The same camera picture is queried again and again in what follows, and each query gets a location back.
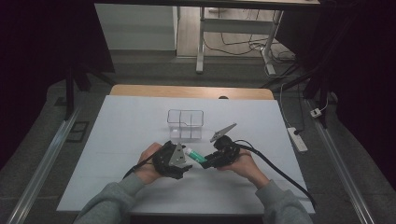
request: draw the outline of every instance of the transparent organizer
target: transparent organizer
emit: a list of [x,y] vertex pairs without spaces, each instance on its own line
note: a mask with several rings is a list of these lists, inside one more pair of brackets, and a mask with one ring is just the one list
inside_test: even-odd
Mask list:
[[168,111],[168,126],[171,138],[201,139],[204,111],[171,109]]

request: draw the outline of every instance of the power strip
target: power strip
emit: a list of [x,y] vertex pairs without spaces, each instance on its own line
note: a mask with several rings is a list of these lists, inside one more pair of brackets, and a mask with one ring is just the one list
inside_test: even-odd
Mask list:
[[295,134],[294,132],[296,131],[295,128],[288,128],[288,133],[289,136],[293,142],[293,144],[297,147],[297,150],[299,152],[306,152],[308,148],[306,147],[303,139],[299,134]]

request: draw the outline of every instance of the metal frame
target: metal frame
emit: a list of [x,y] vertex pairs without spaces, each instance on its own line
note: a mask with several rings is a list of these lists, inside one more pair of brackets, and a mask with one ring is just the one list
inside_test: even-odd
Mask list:
[[59,127],[58,132],[52,139],[52,142],[49,145],[49,148],[46,151],[46,154],[43,156],[43,159],[38,164],[35,173],[33,174],[29,184],[24,190],[20,200],[14,208],[14,211],[11,213],[11,216],[8,218],[7,224],[22,224],[24,220],[27,218],[30,209],[35,202],[35,198],[41,190],[44,182],[48,174],[50,173],[50,169],[52,168],[53,163],[58,157],[59,152],[64,144],[66,136],[70,132],[73,124],[83,106],[84,100],[86,97],[86,93],[81,93],[77,98],[77,106],[74,112],[70,115],[68,120],[64,120]]
[[[306,105],[308,106],[309,110],[314,109],[311,103],[308,100],[305,100]],[[315,126],[318,130],[320,138],[322,139],[324,146],[329,153],[330,159],[332,160],[332,164],[334,165],[335,171],[337,172],[338,176],[341,179],[341,182],[344,185],[344,189],[348,193],[353,207],[356,210],[356,214],[358,215],[361,223],[363,224],[374,224],[373,215],[370,212],[370,209],[367,206],[366,201],[364,201],[363,197],[361,196],[361,192],[359,191],[358,187],[356,186],[352,175],[349,173],[346,164],[344,163],[341,154],[338,152],[337,147],[335,146],[334,141],[332,140],[332,136],[329,134],[327,129],[324,129],[320,125],[320,121],[318,119],[314,120]]]
[[269,57],[269,51],[274,41],[277,27],[283,11],[276,11],[273,21],[241,21],[227,19],[206,19],[205,8],[200,8],[200,32],[197,54],[196,73],[204,72],[204,32],[212,33],[233,33],[233,34],[252,34],[268,35],[265,48],[261,49],[262,57],[265,61],[265,67],[270,76],[276,74],[275,69]]

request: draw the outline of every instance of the desk leg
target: desk leg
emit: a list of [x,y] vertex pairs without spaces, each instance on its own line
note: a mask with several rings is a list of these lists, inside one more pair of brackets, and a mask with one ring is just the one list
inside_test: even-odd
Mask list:
[[274,66],[272,65],[271,59],[269,57],[269,52],[271,50],[271,45],[274,41],[275,34],[277,31],[277,26],[279,25],[280,17],[282,15],[283,11],[275,11],[275,16],[274,16],[274,23],[271,29],[270,34],[268,35],[268,40],[267,43],[265,44],[265,48],[262,49],[262,57],[264,58],[265,62],[265,68],[267,69],[268,75],[269,76],[275,76],[276,72],[274,69]]
[[204,72],[204,26],[205,26],[205,8],[201,7],[197,67],[196,67],[197,74],[202,74]]

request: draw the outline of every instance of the gray sweatshirt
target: gray sweatshirt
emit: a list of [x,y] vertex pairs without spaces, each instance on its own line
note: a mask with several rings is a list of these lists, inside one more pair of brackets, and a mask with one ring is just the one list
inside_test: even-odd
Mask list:
[[[136,193],[145,187],[131,174],[120,183],[110,183],[81,210],[75,223],[120,223],[135,203]],[[256,191],[264,205],[265,223],[312,223],[303,206],[290,191],[281,190],[274,181]]]

